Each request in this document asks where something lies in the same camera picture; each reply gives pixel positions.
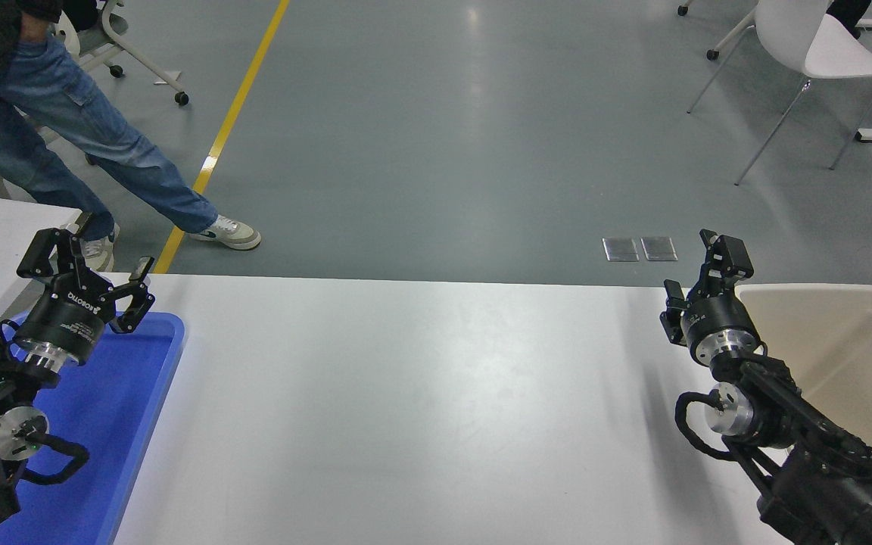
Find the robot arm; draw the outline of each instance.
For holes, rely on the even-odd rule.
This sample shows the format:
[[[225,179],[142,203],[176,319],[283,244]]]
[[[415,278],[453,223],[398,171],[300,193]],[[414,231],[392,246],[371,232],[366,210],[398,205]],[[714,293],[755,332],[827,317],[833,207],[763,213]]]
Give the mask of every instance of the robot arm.
[[[19,480],[59,484],[89,459],[83,445],[49,434],[48,417],[33,406],[36,394],[58,386],[63,366],[84,365],[106,324],[114,332],[134,331],[154,301],[145,280],[152,258],[141,259],[129,281],[117,287],[87,268],[79,250],[87,222],[87,216],[80,217],[82,227],[76,234],[61,229],[37,232],[17,274],[38,280],[44,292],[22,325],[0,324],[0,523],[20,511],[15,496]],[[53,251],[56,266],[51,262]],[[132,298],[129,307],[117,315],[117,300],[124,297]],[[14,329],[11,338],[5,325]],[[53,475],[25,468],[42,446],[69,456],[65,468]]]
[[[699,281],[683,297],[665,280],[661,314],[672,344],[719,381],[712,392],[682,394],[675,423],[706,455],[737,462],[761,493],[760,518],[793,543],[872,545],[872,448],[802,399],[785,362],[757,353],[761,342],[734,293],[752,276],[738,238],[702,230],[705,262]],[[722,434],[726,451],[702,441],[686,422],[689,404],[707,406],[705,418]],[[763,447],[792,447],[782,466]]]

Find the blue jeans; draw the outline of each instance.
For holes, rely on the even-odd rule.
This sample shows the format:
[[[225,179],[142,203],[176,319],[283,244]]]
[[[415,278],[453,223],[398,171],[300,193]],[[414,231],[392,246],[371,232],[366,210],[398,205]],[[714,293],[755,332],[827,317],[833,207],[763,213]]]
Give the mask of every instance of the blue jeans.
[[[93,213],[83,238],[114,230],[107,207],[15,110],[52,128],[96,159],[117,182],[182,231],[200,232],[217,220],[210,201],[194,193],[157,146],[132,128],[79,68],[61,42],[20,42],[0,73],[0,176],[38,203]]]

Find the chair leg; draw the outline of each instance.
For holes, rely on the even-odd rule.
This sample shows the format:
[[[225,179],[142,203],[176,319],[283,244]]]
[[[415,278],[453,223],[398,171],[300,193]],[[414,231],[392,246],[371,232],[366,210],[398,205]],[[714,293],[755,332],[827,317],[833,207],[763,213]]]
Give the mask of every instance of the chair leg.
[[[11,199],[9,190],[6,189],[6,180],[3,180],[2,176],[0,176],[0,199]]]
[[[753,8],[751,11],[749,11],[749,13],[746,15],[746,17],[742,17],[742,20],[740,22],[738,22],[738,24],[733,29],[731,29],[729,31],[729,34],[726,34],[726,37],[724,37],[722,40],[720,40],[718,42],[718,44],[716,44],[714,46],[714,48],[709,49],[709,51],[715,52],[715,55],[718,56],[719,53],[722,52],[722,49],[726,45],[729,45],[729,42],[731,40],[733,40],[737,36],[741,36],[742,33],[746,31],[746,29],[748,29],[749,27],[751,27],[754,24],[755,24],[755,8]]]
[[[863,111],[861,118],[857,121],[857,124],[854,125],[854,132],[850,134],[850,138],[847,138],[847,141],[843,142],[843,148],[840,148],[840,153],[836,156],[836,160],[834,160],[833,165],[830,165],[830,170],[836,170],[837,163],[840,162],[840,158],[843,157],[844,153],[847,151],[847,146],[850,145],[850,142],[854,141],[854,137],[857,135],[857,131],[861,128],[863,124],[863,120],[866,120],[866,114],[869,114],[872,110],[872,100],[870,104],[866,107],[866,110]]]
[[[727,62],[729,62],[729,59],[733,58],[733,53],[736,52],[736,49],[738,49],[738,45],[741,44],[742,38],[744,36],[745,36],[745,32],[740,34],[740,37],[738,37],[738,39],[736,40],[736,44],[733,45],[733,48],[731,49],[731,51],[729,51],[729,54],[726,55],[726,58],[723,59],[723,61],[719,63],[719,68],[716,69],[715,73],[712,74],[712,77],[709,77],[708,83],[705,84],[705,89],[702,89],[702,92],[700,92],[699,96],[696,97],[695,102],[692,103],[692,106],[689,106],[688,110],[685,110],[686,114],[691,114],[692,110],[695,110],[695,106],[699,103],[699,100],[702,100],[702,96],[705,95],[705,91],[709,90],[709,86],[712,86],[712,82],[714,82],[715,77],[717,75],[719,75],[719,72],[722,72],[723,66],[726,65]]]
[[[783,121],[786,120],[786,115],[789,115],[789,112],[793,109],[793,106],[796,106],[796,101],[799,100],[799,97],[802,97],[803,93],[806,93],[806,91],[809,90],[809,87],[812,86],[812,84],[813,84],[813,80],[807,79],[806,83],[803,83],[802,87],[799,87],[799,93],[796,93],[796,97],[793,98],[793,102],[789,103],[789,107],[786,108],[786,111],[784,111],[782,117],[779,118],[779,121],[776,123],[776,126],[773,127],[772,132],[769,133],[768,137],[765,138],[765,142],[762,142],[762,147],[758,149],[758,151],[755,153],[755,155],[752,156],[752,159],[749,161],[749,164],[745,166],[744,170],[742,170],[740,177],[738,177],[738,179],[736,180],[736,185],[738,185],[742,182],[742,179],[744,179],[745,175],[749,172],[749,169],[751,169],[752,166],[755,164],[755,159],[758,159],[758,156],[761,155],[762,151],[765,149],[765,146],[768,145],[769,141],[772,139],[772,137],[774,137],[776,135],[776,132],[779,130],[779,127],[783,126]]]
[[[110,38],[115,45],[118,45],[119,48],[123,49],[125,52],[130,53],[132,57],[136,60],[139,60],[139,62],[141,62],[143,66],[148,67],[148,69],[150,69],[150,72],[156,73],[156,75],[159,76],[160,79],[162,79],[164,82],[167,82],[169,86],[172,86],[177,91],[183,92],[184,87],[181,86],[181,84],[178,83],[176,79],[168,76],[167,72],[164,72],[162,68],[154,64],[154,62],[150,60],[148,56],[141,53],[137,48],[134,48],[134,46],[132,46],[130,42],[127,42],[122,35],[117,34],[117,32],[114,31],[114,28],[110,24],[110,11],[112,11],[112,8],[108,11],[107,8],[104,7],[103,11],[100,14],[100,22],[101,25],[103,25],[103,31],[107,34],[107,37]]]

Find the person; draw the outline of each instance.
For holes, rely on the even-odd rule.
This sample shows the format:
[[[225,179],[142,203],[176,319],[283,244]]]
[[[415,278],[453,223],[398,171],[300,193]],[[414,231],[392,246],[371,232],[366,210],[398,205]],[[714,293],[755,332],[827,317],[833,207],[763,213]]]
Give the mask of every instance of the person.
[[[63,0],[0,0],[0,175],[43,204],[93,214],[83,257],[96,270],[114,266],[119,226],[96,194],[46,148],[17,108],[93,158],[118,183],[189,237],[249,251],[251,226],[217,213],[191,190],[173,162],[131,127],[93,78],[48,33]]]

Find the yellow floor line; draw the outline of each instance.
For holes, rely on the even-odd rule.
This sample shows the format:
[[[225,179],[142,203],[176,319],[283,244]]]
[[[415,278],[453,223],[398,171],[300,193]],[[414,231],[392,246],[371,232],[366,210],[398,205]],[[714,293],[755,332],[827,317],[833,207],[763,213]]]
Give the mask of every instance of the yellow floor line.
[[[224,151],[224,145],[228,142],[228,137],[231,135],[231,130],[235,126],[235,121],[238,120],[238,115],[241,113],[241,107],[244,106],[244,100],[251,91],[254,84],[257,71],[264,60],[264,55],[267,55],[267,49],[271,45],[271,40],[274,39],[274,33],[278,31],[278,25],[281,24],[281,18],[285,16],[285,10],[288,9],[288,3],[291,0],[281,0],[278,4],[278,9],[274,11],[274,17],[271,17],[271,22],[267,25],[267,31],[264,32],[264,37],[260,40],[260,45],[257,46],[254,59],[251,60],[251,65],[248,67],[244,79],[241,81],[238,94],[235,95],[235,100],[231,103],[228,109],[228,114],[224,117],[224,122],[221,123],[221,130],[217,132],[217,137],[214,139],[214,144],[210,146],[210,152],[207,159],[204,159],[204,165],[201,166],[201,173],[194,180],[194,191],[204,193],[207,188],[207,183],[210,182],[210,176],[214,173],[214,166],[217,164],[217,159]],[[170,232],[170,237],[167,238],[167,243],[164,244],[163,250],[160,251],[160,257],[157,258],[156,265],[153,268],[155,273],[166,273],[170,268],[170,263],[173,262],[173,256],[177,253],[177,248],[180,248],[180,242],[184,239],[184,232],[176,227]]]

